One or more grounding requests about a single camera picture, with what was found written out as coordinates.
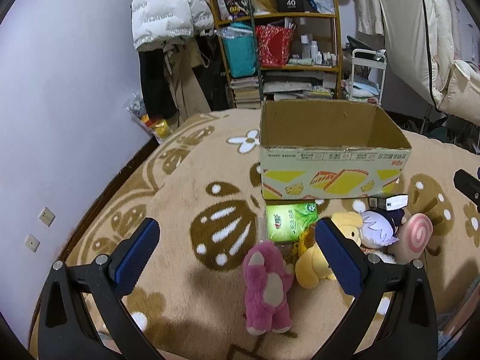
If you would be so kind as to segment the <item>red gift bag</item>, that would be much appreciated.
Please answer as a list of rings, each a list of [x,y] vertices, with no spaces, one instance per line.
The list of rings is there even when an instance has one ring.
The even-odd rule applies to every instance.
[[[286,66],[291,53],[295,30],[275,25],[256,27],[259,48],[259,63],[262,68],[281,68]]]

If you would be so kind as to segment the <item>purple-haired plush doll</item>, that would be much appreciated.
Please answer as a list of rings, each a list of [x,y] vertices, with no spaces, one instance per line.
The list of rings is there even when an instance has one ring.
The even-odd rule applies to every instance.
[[[378,250],[393,245],[399,240],[396,236],[398,227],[404,218],[404,209],[384,211],[371,209],[361,215],[363,225],[360,239],[363,246]]]

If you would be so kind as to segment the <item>snack bag on floor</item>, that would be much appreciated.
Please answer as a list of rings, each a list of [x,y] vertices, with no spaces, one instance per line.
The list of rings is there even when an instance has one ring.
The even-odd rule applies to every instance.
[[[139,94],[133,94],[124,103],[124,108],[133,117],[133,120],[150,133],[160,145],[172,135],[173,131],[165,119],[150,118],[146,112],[144,100]]]

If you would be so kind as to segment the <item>cream bedding pile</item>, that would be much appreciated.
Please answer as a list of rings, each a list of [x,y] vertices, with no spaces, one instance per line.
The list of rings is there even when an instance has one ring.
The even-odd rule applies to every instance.
[[[479,125],[479,72],[456,56],[454,0],[380,0],[394,74],[436,111]]]

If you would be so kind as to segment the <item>green tissue pack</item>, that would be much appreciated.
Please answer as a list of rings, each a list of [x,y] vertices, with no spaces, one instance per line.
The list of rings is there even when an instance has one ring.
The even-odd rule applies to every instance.
[[[315,202],[267,205],[265,209],[267,239],[278,244],[297,242],[318,218]]]

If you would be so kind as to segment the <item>wooden shelf rack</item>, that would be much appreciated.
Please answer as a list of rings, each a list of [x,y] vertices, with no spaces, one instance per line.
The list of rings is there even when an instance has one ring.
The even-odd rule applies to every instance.
[[[209,0],[233,106],[264,100],[340,98],[343,51],[338,0],[277,0],[260,14],[252,0]]]

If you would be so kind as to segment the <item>wall socket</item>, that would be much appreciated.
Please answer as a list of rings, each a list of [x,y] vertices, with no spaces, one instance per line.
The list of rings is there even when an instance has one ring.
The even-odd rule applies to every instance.
[[[55,220],[55,214],[48,207],[45,206],[41,210],[41,213],[38,215],[38,219],[40,219],[44,225],[49,227],[50,225],[53,224]]]
[[[29,234],[24,242],[24,245],[33,253],[35,253],[38,250],[40,241],[38,240],[38,238],[36,238],[32,234]]]

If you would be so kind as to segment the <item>white rolling cart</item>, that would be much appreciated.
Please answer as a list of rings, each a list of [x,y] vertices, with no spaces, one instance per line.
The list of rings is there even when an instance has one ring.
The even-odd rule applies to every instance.
[[[382,105],[386,79],[387,57],[384,49],[345,49],[350,73],[343,81],[347,100]]]

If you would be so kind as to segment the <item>wall socket lower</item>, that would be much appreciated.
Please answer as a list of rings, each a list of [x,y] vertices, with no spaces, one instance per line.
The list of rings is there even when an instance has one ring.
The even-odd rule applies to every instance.
[[[24,242],[24,245],[33,253],[35,253],[38,250],[40,241],[38,240],[38,238],[36,238],[32,234],[29,234]]]

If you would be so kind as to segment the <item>yellow plush doll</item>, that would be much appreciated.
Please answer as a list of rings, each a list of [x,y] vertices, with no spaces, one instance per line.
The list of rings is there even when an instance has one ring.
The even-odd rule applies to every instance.
[[[346,238],[352,239],[360,246],[360,228],[363,225],[360,214],[353,211],[335,212],[330,218]],[[323,279],[336,281],[335,274],[330,269],[315,239],[316,224],[312,223],[298,240],[295,276],[298,284],[305,289],[314,289]]]

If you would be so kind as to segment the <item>pink plush bear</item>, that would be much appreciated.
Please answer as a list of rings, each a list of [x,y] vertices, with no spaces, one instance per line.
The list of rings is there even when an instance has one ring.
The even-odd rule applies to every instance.
[[[262,241],[245,256],[242,273],[247,332],[253,336],[288,332],[292,320],[287,293],[294,283],[294,266],[286,263],[272,241]]]

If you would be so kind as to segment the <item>teal storage bag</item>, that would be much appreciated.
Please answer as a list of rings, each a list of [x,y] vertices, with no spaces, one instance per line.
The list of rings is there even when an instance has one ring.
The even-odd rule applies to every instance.
[[[231,77],[250,77],[256,73],[256,49],[250,25],[233,23],[217,31],[222,40]]]

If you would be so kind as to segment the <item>beige brown patterned rug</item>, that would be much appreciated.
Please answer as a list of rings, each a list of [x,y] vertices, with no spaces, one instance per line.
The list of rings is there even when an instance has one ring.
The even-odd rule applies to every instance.
[[[437,316],[436,359],[479,357],[479,206],[453,183],[463,169],[479,180],[479,156],[402,130],[412,146],[390,193],[370,197],[271,201],[262,195],[260,110],[233,109],[189,118],[142,166],[141,183],[112,203],[78,246],[70,266],[111,254],[143,219],[160,241],[122,302],[159,359],[315,359],[354,297],[336,280],[287,293],[292,326],[253,336],[246,329],[242,263],[266,235],[269,205],[316,203],[318,218],[376,209],[370,197],[408,194],[402,224],[422,213],[433,234],[418,260]],[[383,295],[358,350],[368,348],[392,294]],[[117,348],[91,295],[85,303],[104,345]]]

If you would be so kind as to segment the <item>pink swirl snail plush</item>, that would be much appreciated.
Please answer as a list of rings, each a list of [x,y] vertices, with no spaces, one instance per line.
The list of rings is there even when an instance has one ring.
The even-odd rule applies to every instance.
[[[420,258],[433,234],[433,224],[429,217],[422,213],[414,214],[397,231],[397,242],[388,247],[397,264],[410,263]]]

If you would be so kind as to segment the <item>black hanging coat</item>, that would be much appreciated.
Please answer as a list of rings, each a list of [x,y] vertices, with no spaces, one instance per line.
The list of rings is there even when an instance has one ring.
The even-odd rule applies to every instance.
[[[151,119],[170,119],[177,108],[165,77],[164,52],[162,49],[139,51],[140,83],[146,112]]]

